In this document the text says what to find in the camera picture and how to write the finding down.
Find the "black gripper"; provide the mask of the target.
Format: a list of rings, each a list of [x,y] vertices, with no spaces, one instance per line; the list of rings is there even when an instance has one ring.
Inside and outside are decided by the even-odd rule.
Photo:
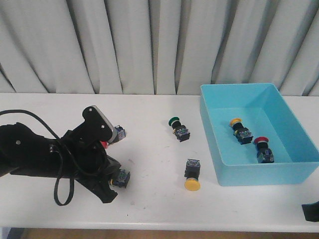
[[[102,203],[111,203],[118,193],[108,182],[118,178],[120,163],[107,155],[100,140],[87,143],[87,136],[78,129],[68,130],[61,144],[63,167],[59,176],[74,178]]]

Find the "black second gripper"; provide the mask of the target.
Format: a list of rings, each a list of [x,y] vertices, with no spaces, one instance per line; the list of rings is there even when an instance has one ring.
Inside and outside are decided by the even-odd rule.
[[[319,222],[319,201],[311,204],[302,204],[302,210],[306,221]]]

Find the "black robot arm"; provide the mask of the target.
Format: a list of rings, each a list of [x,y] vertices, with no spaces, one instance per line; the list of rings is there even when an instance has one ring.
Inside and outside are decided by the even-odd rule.
[[[74,194],[75,182],[96,195],[103,203],[112,202],[117,193],[111,186],[126,187],[130,179],[120,162],[110,157],[106,145],[119,141],[119,126],[102,122],[84,122],[64,136],[45,138],[22,123],[0,128],[0,173],[31,177],[70,180],[67,202]],[[291,142],[282,142],[275,150],[268,138],[247,138],[253,146],[228,152],[226,144],[218,143],[212,128],[206,130],[207,142],[217,181],[221,186],[255,186],[299,184],[319,165],[319,152],[301,130],[304,149]]]

